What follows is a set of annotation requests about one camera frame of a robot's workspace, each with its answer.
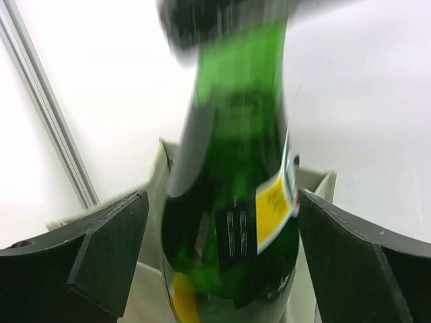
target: aluminum frame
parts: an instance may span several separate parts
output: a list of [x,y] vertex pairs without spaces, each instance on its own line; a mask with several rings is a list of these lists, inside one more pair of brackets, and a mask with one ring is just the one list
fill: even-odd
[[60,105],[14,0],[0,0],[0,35],[85,209],[99,203]]

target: bottle neck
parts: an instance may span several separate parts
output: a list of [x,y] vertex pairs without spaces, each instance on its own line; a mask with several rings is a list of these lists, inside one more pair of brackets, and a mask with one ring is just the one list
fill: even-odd
[[276,96],[282,91],[286,22],[225,36],[200,48],[195,103],[213,91],[231,94],[259,88]]

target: white backdrop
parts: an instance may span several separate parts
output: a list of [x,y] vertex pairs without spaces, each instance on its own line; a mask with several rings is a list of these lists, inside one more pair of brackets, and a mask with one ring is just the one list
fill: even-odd
[[[17,4],[100,199],[145,182],[158,137],[179,140],[195,78],[155,2]],[[284,69],[294,150],[339,172],[335,204],[431,242],[429,30],[427,0],[361,1],[293,23]]]
[[0,39],[0,248],[81,204]]

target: bottle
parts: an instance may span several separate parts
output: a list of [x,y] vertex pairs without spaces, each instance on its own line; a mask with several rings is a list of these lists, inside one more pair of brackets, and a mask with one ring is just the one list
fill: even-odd
[[162,268],[180,323],[271,323],[298,253],[283,105],[286,22],[202,44],[162,219]]

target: black label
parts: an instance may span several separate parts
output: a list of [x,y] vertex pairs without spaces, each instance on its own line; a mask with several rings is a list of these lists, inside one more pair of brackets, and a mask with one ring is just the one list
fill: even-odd
[[220,271],[257,255],[255,198],[215,214]]

